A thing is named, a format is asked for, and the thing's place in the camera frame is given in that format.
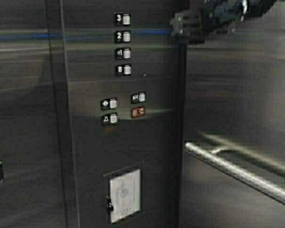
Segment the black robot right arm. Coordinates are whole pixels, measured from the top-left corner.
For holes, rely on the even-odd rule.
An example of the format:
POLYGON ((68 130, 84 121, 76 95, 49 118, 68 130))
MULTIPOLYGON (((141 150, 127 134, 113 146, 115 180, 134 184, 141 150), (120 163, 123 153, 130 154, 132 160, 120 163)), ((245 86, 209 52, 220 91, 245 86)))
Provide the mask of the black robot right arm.
POLYGON ((275 0, 191 0, 170 20, 171 36, 181 43, 204 43, 213 33, 226 34, 246 19, 265 15, 275 0))

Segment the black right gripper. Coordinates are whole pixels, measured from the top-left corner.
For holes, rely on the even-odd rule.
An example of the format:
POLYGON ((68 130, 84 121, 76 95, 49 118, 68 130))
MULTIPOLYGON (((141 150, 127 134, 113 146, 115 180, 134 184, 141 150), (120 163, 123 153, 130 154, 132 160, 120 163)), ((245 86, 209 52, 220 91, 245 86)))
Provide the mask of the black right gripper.
POLYGON ((200 10, 183 10, 170 20, 171 37, 178 43, 204 43, 202 13, 200 10))

